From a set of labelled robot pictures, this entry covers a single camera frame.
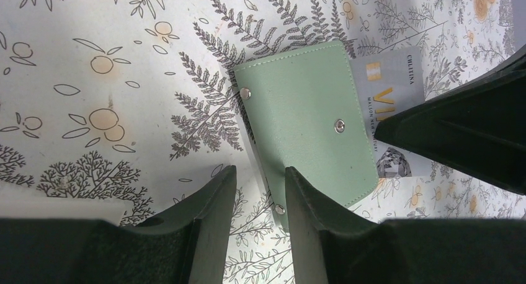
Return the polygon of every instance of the tablecloth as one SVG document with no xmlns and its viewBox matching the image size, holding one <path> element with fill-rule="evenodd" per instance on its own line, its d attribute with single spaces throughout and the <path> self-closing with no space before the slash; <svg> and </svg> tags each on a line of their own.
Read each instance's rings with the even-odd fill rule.
<svg viewBox="0 0 526 284">
<path fill-rule="evenodd" d="M 224 273 L 236 284 L 294 276 L 234 65 L 331 40 L 350 58 L 416 45 L 429 99 L 515 50 L 510 0 L 0 0 L 0 14 L 0 180 L 126 200 L 121 224 L 135 224 L 237 165 Z M 526 200 L 433 163 L 350 209 L 375 222 L 511 218 Z"/>
</svg>

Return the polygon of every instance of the card holder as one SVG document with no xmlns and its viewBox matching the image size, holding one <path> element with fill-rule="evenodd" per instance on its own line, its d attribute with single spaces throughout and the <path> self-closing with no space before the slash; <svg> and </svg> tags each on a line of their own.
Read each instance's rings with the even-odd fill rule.
<svg viewBox="0 0 526 284">
<path fill-rule="evenodd" d="M 377 186 L 376 164 L 340 41 L 244 63 L 234 67 L 234 74 L 284 229 L 288 166 L 345 207 Z"/>
</svg>

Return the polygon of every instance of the black plastic part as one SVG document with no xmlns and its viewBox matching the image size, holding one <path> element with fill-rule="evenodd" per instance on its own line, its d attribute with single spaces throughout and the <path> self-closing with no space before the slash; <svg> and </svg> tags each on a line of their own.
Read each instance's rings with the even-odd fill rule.
<svg viewBox="0 0 526 284">
<path fill-rule="evenodd" d="M 465 85 L 380 122 L 375 138 L 526 193 L 526 47 Z"/>
<path fill-rule="evenodd" d="M 525 283 L 526 221 L 370 222 L 294 167 L 285 193 L 296 284 Z"/>
<path fill-rule="evenodd" d="M 137 226 L 0 219 L 0 283 L 222 283 L 236 168 Z"/>
</svg>

